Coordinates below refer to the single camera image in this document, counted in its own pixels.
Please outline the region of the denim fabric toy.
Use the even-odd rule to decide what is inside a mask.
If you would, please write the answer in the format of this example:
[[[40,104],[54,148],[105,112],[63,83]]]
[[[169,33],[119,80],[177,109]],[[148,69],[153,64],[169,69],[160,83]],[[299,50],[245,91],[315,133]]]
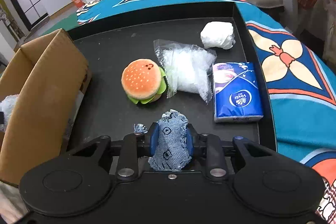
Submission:
[[[188,119],[171,109],[162,114],[159,125],[158,145],[149,165],[156,171],[180,171],[191,160],[187,149]]]

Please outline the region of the hamburger plush toy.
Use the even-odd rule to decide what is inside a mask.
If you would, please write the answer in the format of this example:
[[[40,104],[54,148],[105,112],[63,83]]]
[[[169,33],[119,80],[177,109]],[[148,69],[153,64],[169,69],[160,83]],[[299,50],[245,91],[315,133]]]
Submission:
[[[166,91],[165,71],[151,59],[132,61],[122,72],[121,84],[135,105],[154,102]]]

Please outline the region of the blue tissue pack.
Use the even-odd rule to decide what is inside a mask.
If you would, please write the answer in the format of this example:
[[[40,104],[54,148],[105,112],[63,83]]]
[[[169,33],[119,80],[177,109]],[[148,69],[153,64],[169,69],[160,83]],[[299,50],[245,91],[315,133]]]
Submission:
[[[256,122],[263,108],[254,65],[216,63],[213,65],[214,122]]]

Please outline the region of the clear plastic bag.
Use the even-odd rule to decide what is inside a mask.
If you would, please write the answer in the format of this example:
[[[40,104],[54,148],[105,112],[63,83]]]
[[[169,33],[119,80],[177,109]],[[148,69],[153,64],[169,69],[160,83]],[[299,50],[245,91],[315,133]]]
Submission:
[[[210,73],[217,59],[216,52],[194,44],[162,39],[154,40],[153,46],[166,74],[167,98],[181,91],[199,94],[205,103],[209,103],[213,97]]]

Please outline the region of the white cloth ball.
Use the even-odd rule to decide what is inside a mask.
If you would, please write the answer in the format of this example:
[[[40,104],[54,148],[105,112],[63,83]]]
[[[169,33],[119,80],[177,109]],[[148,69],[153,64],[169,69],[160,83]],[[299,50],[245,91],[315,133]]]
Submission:
[[[201,31],[205,48],[231,49],[235,43],[234,26],[230,22],[209,22]]]

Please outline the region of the grey fluffy plush toy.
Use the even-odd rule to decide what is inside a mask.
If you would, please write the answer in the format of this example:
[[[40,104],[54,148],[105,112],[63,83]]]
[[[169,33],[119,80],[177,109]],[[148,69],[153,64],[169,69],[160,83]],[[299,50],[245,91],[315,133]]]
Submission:
[[[5,132],[19,95],[9,95],[0,103],[1,132]]]

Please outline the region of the brown cardboard box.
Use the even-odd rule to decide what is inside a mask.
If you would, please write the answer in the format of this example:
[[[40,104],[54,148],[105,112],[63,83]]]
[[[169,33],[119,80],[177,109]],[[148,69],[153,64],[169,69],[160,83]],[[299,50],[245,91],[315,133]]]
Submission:
[[[17,96],[1,131],[1,181],[18,185],[33,167],[67,147],[92,73],[63,29],[23,44],[1,76],[1,100]]]

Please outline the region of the blue patterned blanket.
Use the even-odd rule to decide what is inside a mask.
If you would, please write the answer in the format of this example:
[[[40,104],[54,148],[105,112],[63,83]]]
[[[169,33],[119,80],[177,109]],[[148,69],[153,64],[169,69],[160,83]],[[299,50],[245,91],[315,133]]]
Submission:
[[[212,1],[240,10],[266,80],[278,151],[323,177],[317,213],[335,223],[335,74],[280,23],[246,0],[92,0],[76,14],[83,25],[131,10]]]

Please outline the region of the green cloth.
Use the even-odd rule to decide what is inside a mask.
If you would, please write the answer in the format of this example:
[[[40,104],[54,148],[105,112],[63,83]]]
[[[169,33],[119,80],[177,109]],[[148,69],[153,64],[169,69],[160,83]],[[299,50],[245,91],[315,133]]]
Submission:
[[[76,28],[77,26],[79,26],[79,24],[77,22],[77,15],[76,15],[76,13],[73,13],[70,16],[68,16],[67,18],[64,18],[64,19],[60,20],[59,22],[57,22],[50,29],[46,30],[46,32],[44,32],[42,34],[42,36],[50,34],[51,32],[54,32],[55,30],[58,30],[60,28],[64,29],[65,31],[69,31],[73,28]]]

